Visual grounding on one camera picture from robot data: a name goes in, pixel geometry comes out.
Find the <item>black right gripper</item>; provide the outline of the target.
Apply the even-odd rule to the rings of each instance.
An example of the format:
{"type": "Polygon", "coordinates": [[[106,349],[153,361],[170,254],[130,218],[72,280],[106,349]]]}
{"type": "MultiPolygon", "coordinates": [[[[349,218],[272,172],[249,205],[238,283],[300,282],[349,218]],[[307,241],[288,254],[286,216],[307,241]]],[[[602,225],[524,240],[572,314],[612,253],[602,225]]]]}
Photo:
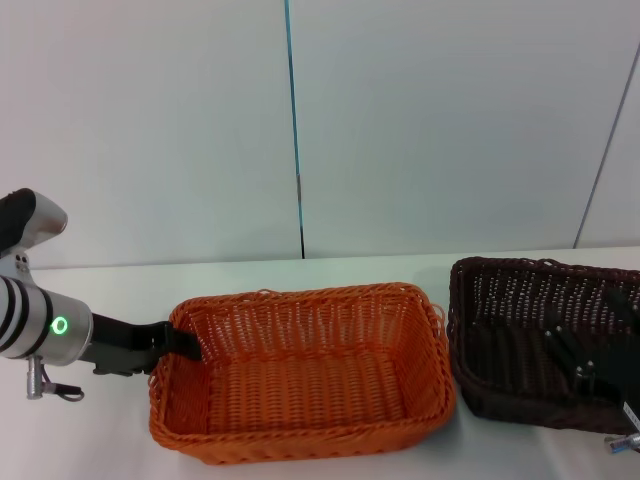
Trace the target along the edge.
{"type": "Polygon", "coordinates": [[[546,349],[573,389],[589,400],[607,400],[625,421],[639,430],[639,313],[617,289],[605,292],[605,302],[631,331],[603,339],[576,335],[546,306],[546,349]]]}

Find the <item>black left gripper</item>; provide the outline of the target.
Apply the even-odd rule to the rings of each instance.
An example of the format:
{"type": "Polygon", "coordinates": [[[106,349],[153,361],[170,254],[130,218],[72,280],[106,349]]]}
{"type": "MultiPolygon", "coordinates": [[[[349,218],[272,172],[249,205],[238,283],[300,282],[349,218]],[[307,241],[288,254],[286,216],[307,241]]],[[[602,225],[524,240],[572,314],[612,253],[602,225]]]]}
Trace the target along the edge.
{"type": "Polygon", "coordinates": [[[90,340],[79,360],[92,363],[95,375],[149,375],[168,354],[202,360],[198,337],[167,321],[136,325],[99,314],[92,320],[90,340]]]}

